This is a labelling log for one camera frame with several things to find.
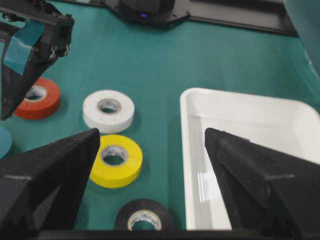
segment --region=green mat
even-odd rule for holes
[[[144,154],[141,174],[130,186],[104,189],[88,182],[76,229],[112,230],[120,208],[140,198],[165,205],[176,228],[186,227],[184,187],[189,186],[184,186],[179,103],[184,90],[209,88],[320,106],[320,80],[298,38],[195,22],[159,30],[122,22],[105,9],[54,5],[75,18],[70,55],[43,74],[59,85],[61,107],[44,120],[14,116],[0,122],[13,136],[10,154],[87,130],[83,100],[102,89],[132,98],[134,122],[122,134]]]

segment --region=blue tape on arm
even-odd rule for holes
[[[20,75],[24,74],[33,46],[44,34],[45,25],[28,20],[11,38],[3,63]]]

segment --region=tape roll core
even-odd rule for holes
[[[14,114],[29,120],[47,118],[59,109],[60,97],[60,89],[53,81],[39,78]]]
[[[110,165],[104,161],[104,158],[108,156],[121,157],[124,162]],[[133,140],[120,135],[102,136],[90,179],[104,188],[122,188],[138,177],[142,163],[142,151]]]
[[[116,230],[133,230],[135,223],[145,221],[157,231],[174,229],[174,219],[160,203],[150,199],[138,199],[124,205],[115,220]]]

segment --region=black plastic part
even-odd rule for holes
[[[132,4],[123,0],[104,0],[102,3],[120,18],[143,25],[173,27],[175,23],[190,16],[189,0],[176,0],[174,4],[163,7],[162,2],[166,1],[153,0],[154,5],[150,1],[144,3],[145,0],[132,1]]]
[[[92,129],[1,159],[0,235],[72,229],[99,147]]]
[[[154,213],[161,221],[162,231],[172,231],[175,228],[174,218],[171,216],[168,209],[162,206],[160,203],[151,199],[137,199],[124,205],[118,212],[115,220],[114,229],[116,230],[129,230],[128,224],[130,217],[138,211],[148,210]]]
[[[76,0],[53,1],[98,8],[104,7],[104,1],[111,6],[109,8],[112,11],[114,11],[112,6],[117,6],[115,0],[91,0],[89,3]],[[183,4],[187,1],[176,0],[176,2]],[[190,16],[184,18],[185,20],[298,36],[281,0],[190,0],[184,8]]]
[[[45,24],[44,33],[33,46],[23,75],[4,64],[12,36],[19,28],[0,23],[0,40],[5,42],[1,58],[1,120],[10,117],[25,98],[27,92],[41,74],[68,54],[74,20],[62,15],[52,4],[44,0],[0,0],[0,12],[4,16],[17,16]]]
[[[205,147],[232,227],[320,239],[320,165],[212,128]]]
[[[232,231],[40,231],[15,232],[10,240],[293,240],[257,230]]]

